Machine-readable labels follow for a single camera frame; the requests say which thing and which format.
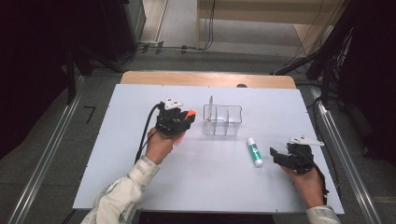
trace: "orange part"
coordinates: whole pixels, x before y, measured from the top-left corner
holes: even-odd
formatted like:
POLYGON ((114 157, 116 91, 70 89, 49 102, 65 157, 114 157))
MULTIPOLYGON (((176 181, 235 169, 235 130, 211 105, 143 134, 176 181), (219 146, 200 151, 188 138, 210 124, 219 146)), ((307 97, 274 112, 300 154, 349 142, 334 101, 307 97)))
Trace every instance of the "orange part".
POLYGON ((186 118, 184 118, 184 119, 187 119, 189 116, 196 115, 196 114, 197 114, 197 112, 195 112, 193 110, 189 110, 189 113, 187 113, 186 118))

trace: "white board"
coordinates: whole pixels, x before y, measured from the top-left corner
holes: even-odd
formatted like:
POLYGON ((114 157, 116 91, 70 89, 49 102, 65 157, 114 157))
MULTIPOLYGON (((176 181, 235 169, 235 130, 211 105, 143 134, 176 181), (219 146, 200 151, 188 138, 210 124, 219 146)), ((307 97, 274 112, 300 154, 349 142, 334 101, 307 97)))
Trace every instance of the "white board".
MULTIPOLYGON (((134 164, 152 107, 166 97, 197 112, 178 147, 161 164, 139 208, 148 211, 302 213, 305 206, 290 178, 273 163, 269 148, 287 154, 290 137, 316 138, 298 90, 176 87, 120 84, 114 90, 82 178, 73 208, 91 209, 97 194, 134 164), (237 136, 203 135, 203 110, 215 105, 242 106, 237 136), (255 167, 247 139, 253 137, 263 166, 255 167)), ((154 112, 149 127, 155 125, 154 112)), ((344 214, 320 147, 311 147, 326 177, 328 205, 344 214)))

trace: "white sleeve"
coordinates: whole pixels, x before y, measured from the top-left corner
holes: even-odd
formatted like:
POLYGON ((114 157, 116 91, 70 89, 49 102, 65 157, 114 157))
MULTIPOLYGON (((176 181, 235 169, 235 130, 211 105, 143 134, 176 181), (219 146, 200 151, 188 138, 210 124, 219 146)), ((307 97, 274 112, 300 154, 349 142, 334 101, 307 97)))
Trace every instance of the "white sleeve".
POLYGON ((341 224, 340 219, 328 205, 316 206, 306 210, 311 224, 341 224))
POLYGON ((131 223, 136 205, 160 168, 142 156, 128 175, 117 180, 97 196, 82 224, 131 223))

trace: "cable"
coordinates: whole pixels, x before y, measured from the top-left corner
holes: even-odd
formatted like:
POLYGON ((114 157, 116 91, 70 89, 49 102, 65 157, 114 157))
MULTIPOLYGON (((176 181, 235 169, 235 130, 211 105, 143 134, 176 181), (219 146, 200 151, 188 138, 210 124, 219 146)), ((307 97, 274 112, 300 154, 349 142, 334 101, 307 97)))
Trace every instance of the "cable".
POLYGON ((64 221, 62 222, 62 224, 67 224, 70 219, 72 219, 72 216, 76 213, 76 210, 73 209, 73 211, 64 219, 64 221))
POLYGON ((146 144, 148 143, 149 139, 150 139, 152 136, 154 136, 154 134, 156 134, 157 132, 158 132, 158 130, 155 131, 155 133, 153 133, 153 134, 148 138, 148 140, 146 140, 145 144, 142 146, 142 149, 145 148, 145 146, 146 146, 146 144))
MULTIPOLYGON (((306 32, 305 38, 301 41, 300 47, 297 48, 297 52, 296 52, 295 55, 291 58, 291 60, 287 63, 286 66, 288 66, 298 55, 301 54, 301 53, 299 53, 300 48, 303 46, 304 41, 308 38, 309 31, 311 30, 311 28, 312 28, 312 26, 314 25, 315 21, 318 19, 318 16, 320 15, 320 12, 321 12, 321 9, 322 9, 322 6, 323 6, 323 2, 324 2, 324 0, 321 1, 320 6, 319 6, 318 15, 314 18, 314 20, 312 21, 311 25, 309 26, 308 31, 306 32)), ((306 47, 302 52, 304 52, 306 49, 308 49, 308 48, 311 47, 312 45, 306 47)))
POLYGON ((309 158, 307 158, 303 153, 301 153, 300 151, 296 150, 295 152, 297 152, 298 154, 300 154, 301 156, 303 156, 307 161, 309 161, 309 163, 311 163, 311 165, 314 166, 315 170, 317 170, 317 173, 319 175, 319 178, 322 182, 322 194, 323 194, 323 202, 325 204, 327 204, 327 194, 329 193, 329 191, 326 189, 326 178, 324 177, 324 174, 320 171, 319 167, 314 163, 314 161, 310 160, 309 158))
MULTIPOLYGON (((317 40, 315 40, 311 45, 309 45, 309 46, 303 48, 303 50, 302 50, 301 52, 299 52, 299 51, 300 51, 300 48, 303 46, 303 43, 305 42, 305 40, 306 40, 307 37, 308 37, 309 31, 311 30, 312 26, 314 25, 315 21, 318 19, 318 16, 320 15, 320 12, 321 12, 323 3, 324 3, 324 0, 321 1, 320 7, 319 7, 319 11, 318 11, 318 15, 314 18, 314 20, 312 21, 311 25, 309 26, 308 31, 306 32, 305 38, 303 39, 303 41, 301 41, 300 47, 297 49, 295 55, 290 59, 290 61, 289 61, 288 63, 284 63, 284 65, 283 65, 282 67, 276 69, 275 72, 274 72, 274 74, 273 74, 273 76, 275 76, 275 75, 276 75, 276 72, 279 71, 280 69, 285 68, 285 67, 291 65, 292 62, 293 62, 293 60, 294 60, 297 56, 299 56, 301 53, 303 53, 304 51, 306 51, 306 50, 309 49, 310 47, 316 45, 316 43, 318 42, 318 40, 321 40, 321 39, 324 38, 327 34, 330 33, 330 29, 327 30, 326 33, 325 33, 322 37, 319 37, 319 38, 318 38, 317 40)), ((333 17, 333 15, 334 15, 336 9, 339 8, 340 3, 341 3, 341 2, 338 2, 337 6, 335 7, 334 11, 332 12, 332 15, 330 16, 330 19, 329 19, 328 22, 326 23, 326 26, 329 25, 329 23, 330 23, 330 21, 331 21, 331 18, 333 17)))
POLYGON ((205 47, 201 50, 207 50, 213 44, 213 39, 214 39, 213 20, 215 17, 215 8, 216 8, 216 0, 213 0, 213 5, 212 5, 212 9, 210 12, 210 19, 209 19, 209 38, 206 41, 205 47))
POLYGON ((146 132, 148 131, 149 121, 151 120, 152 113, 154 112, 154 110, 156 108, 159 108, 160 106, 161 106, 161 104, 155 105, 154 107, 152 107, 151 111, 148 114, 148 119, 146 121, 145 130, 143 131, 142 139, 140 140, 140 146, 139 146, 139 149, 137 150, 136 157, 134 158, 134 163, 136 163, 140 159, 140 155, 142 154, 143 142, 145 141, 145 136, 146 136, 146 132))

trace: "hand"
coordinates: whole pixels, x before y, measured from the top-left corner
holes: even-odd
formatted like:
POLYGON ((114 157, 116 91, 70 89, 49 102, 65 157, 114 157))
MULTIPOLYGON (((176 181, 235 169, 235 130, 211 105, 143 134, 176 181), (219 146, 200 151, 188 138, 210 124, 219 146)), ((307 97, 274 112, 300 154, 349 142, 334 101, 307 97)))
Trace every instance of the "hand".
POLYGON ((182 134, 176 136, 165 136, 162 133, 157 132, 155 128, 152 128, 148 132, 148 149, 146 150, 145 156, 155 164, 161 164, 163 159, 165 159, 165 157, 172 151, 175 141, 182 134))
POLYGON ((322 181, 315 168, 303 175, 299 175, 293 170, 283 167, 282 170, 291 177, 294 187, 297 188, 300 196, 304 199, 307 209, 324 205, 322 194, 322 181))

